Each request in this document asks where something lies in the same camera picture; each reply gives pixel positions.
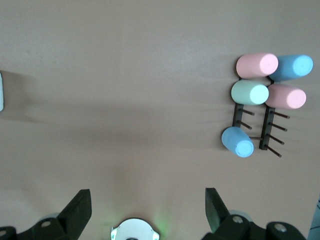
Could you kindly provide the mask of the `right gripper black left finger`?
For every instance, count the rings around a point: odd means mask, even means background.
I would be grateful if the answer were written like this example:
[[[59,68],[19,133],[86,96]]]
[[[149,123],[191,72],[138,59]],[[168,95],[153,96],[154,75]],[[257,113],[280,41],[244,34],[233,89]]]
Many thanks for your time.
[[[35,240],[77,240],[92,216],[91,192],[80,190],[56,216],[39,221],[33,228]]]

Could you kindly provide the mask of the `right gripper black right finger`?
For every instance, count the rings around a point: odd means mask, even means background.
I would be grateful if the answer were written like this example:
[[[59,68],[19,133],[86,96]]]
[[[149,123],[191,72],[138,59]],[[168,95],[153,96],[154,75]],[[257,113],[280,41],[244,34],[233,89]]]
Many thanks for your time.
[[[266,230],[257,226],[249,217],[230,213],[218,191],[205,189],[205,215],[210,227],[202,240],[265,240]]]

